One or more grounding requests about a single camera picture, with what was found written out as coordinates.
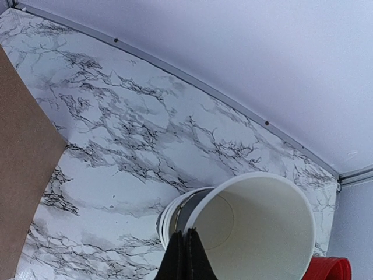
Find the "red plastic rim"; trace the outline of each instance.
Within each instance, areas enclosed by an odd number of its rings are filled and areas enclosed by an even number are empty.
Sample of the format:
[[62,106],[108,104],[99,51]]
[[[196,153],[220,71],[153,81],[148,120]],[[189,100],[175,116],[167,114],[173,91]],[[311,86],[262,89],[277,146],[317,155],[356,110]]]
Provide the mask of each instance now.
[[313,257],[302,280],[351,280],[351,265],[346,258]]

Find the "white paper cup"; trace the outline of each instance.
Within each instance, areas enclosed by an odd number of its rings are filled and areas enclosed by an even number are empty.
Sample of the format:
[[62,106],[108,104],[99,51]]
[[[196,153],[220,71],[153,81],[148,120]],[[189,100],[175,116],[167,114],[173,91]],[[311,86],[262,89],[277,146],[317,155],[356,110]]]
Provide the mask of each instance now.
[[180,213],[181,208],[183,206],[183,203],[190,200],[190,198],[193,198],[193,195],[199,192],[202,192],[204,190],[212,190],[213,187],[206,187],[206,188],[199,188],[195,189],[189,192],[186,192],[185,194],[180,195],[179,197],[175,198],[173,201],[170,202],[164,209],[164,211],[159,215],[157,220],[157,233],[159,235],[159,238],[161,240],[161,244],[164,249],[167,248],[168,242],[170,241],[171,235],[176,231],[184,231],[184,227],[182,229],[177,228],[177,220],[184,220],[184,225],[187,224],[187,221],[189,219],[188,215],[185,217],[185,219],[176,219],[176,216]]
[[192,195],[175,202],[173,213],[169,209],[167,217],[174,220],[175,211],[190,215],[185,226],[176,219],[174,230],[164,231],[165,248],[179,224],[184,233],[197,228],[219,280],[303,277],[314,250],[315,222],[307,198],[291,181],[263,172],[243,174],[207,191],[190,209]]

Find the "white wall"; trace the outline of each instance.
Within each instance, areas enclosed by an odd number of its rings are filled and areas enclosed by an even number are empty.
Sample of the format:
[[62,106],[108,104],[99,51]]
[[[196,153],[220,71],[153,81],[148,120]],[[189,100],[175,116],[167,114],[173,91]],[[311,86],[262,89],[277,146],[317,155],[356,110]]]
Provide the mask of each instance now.
[[0,14],[4,13],[8,9],[8,2],[6,0],[0,0]]
[[373,181],[337,196],[328,255],[347,257],[354,280],[373,279]]
[[371,165],[372,0],[20,0],[228,94],[339,172]]

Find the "gray veining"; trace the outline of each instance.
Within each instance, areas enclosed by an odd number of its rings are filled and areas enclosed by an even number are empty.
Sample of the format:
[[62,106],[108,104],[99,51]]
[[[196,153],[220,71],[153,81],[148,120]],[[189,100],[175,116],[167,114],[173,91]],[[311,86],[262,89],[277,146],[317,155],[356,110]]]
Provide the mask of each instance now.
[[303,190],[326,253],[337,181],[206,93],[132,55],[26,13],[0,43],[68,146],[43,195],[19,271],[35,279],[153,279],[158,214],[232,176],[279,174]]

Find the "red object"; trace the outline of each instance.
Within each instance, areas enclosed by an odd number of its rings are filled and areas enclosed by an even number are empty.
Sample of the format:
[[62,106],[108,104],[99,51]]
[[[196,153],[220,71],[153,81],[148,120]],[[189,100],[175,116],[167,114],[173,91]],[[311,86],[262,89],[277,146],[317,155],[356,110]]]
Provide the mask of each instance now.
[[351,265],[346,258],[313,257],[302,280],[351,280]]

